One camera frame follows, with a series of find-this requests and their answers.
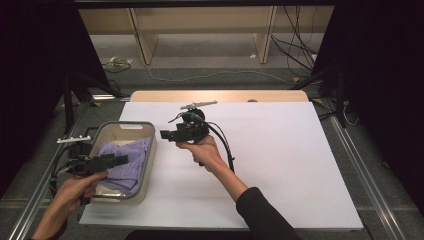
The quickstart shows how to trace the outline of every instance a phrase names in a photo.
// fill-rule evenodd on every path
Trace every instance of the silver metal bar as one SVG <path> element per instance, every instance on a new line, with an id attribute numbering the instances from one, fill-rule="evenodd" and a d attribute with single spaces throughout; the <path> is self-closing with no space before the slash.
<path id="1" fill-rule="evenodd" d="M 331 103 L 326 102 L 328 107 L 334 107 Z M 347 129 L 342 128 L 340 123 L 337 120 L 337 117 L 331 117 L 331 123 L 333 124 L 337 135 L 339 136 L 343 146 L 346 149 L 347 154 L 358 174 L 359 179 L 362 182 L 362 185 L 365 188 L 365 191 L 368 194 L 368 197 L 371 200 L 380 220 L 386 229 L 386 232 L 390 239 L 406 239 L 405 234 L 403 233 L 396 216 L 393 211 L 390 209 L 389 204 L 381 193 L 377 183 L 375 182 L 371 172 L 365 165 L 361 155 L 359 154 L 355 144 L 353 143 Z"/>
<path id="2" fill-rule="evenodd" d="M 68 138 L 69 136 L 72 136 L 78 126 L 78 123 L 81 121 L 81 118 L 83 117 L 84 113 L 87 111 L 90 103 L 82 103 L 78 107 L 76 113 L 75 113 L 75 123 L 70 129 L 68 135 L 65 135 L 63 138 Z M 53 169 L 53 163 L 54 159 L 58 157 L 62 149 L 66 146 L 66 144 L 60 144 L 57 148 L 53 158 L 50 160 L 50 163 L 46 169 L 46 171 L 43 174 L 43 177 L 40 180 L 40 183 L 35 188 L 34 193 L 32 194 L 31 198 L 28 200 L 27 205 L 25 206 L 24 210 L 22 211 L 21 215 L 19 216 L 18 220 L 15 222 L 15 226 L 12 229 L 12 232 L 9 236 L 10 240 L 18 240 L 18 239 L 24 239 L 26 237 L 26 234 L 28 233 L 29 228 L 31 227 L 32 221 L 34 220 L 40 205 L 44 199 L 45 193 L 47 191 L 47 186 L 50 180 L 50 173 Z"/>

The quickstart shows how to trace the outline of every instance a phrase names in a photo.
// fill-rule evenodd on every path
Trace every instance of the white table surface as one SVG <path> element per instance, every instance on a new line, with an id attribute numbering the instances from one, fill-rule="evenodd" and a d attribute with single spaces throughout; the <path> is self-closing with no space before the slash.
<path id="1" fill-rule="evenodd" d="M 126 103 L 120 121 L 148 121 L 157 151 L 146 198 L 139 205 L 92 203 L 80 224 L 148 229 L 246 229 L 219 181 L 193 163 L 191 153 L 160 138 L 180 106 Z M 236 174 L 257 186 L 297 229 L 357 230 L 362 223 L 316 112 L 309 102 L 218 103 L 201 108 L 224 131 Z M 215 138 L 223 159 L 225 150 Z"/>

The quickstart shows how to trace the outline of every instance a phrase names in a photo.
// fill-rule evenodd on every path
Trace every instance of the black long-sleeved shirt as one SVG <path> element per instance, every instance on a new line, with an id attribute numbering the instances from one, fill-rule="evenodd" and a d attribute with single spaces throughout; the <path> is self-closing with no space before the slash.
<path id="1" fill-rule="evenodd" d="M 237 200 L 236 208 L 255 239 L 301 239 L 257 187 L 249 188 L 242 193 Z"/>

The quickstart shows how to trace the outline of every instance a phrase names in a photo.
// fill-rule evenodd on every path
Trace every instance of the purple towel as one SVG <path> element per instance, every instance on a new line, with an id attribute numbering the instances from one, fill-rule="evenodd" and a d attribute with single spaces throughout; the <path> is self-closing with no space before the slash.
<path id="1" fill-rule="evenodd" d="M 99 155 L 111 153 L 114 153 L 115 156 L 128 155 L 129 163 L 109 169 L 107 178 L 100 180 L 98 184 L 112 190 L 120 190 L 125 195 L 133 195 L 138 190 L 141 170 L 151 140 L 152 138 L 149 137 L 123 146 L 104 143 L 100 148 Z"/>

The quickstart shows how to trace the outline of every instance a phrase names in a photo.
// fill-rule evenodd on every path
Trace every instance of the person's right hand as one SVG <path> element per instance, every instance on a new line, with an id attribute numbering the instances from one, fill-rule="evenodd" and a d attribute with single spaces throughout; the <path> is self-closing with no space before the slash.
<path id="1" fill-rule="evenodd" d="M 207 135 L 199 143 L 177 142 L 176 145 L 181 149 L 189 150 L 196 163 L 201 162 L 205 165 L 206 170 L 215 175 L 223 169 L 228 169 L 227 164 L 221 158 L 215 139 L 211 135 Z"/>

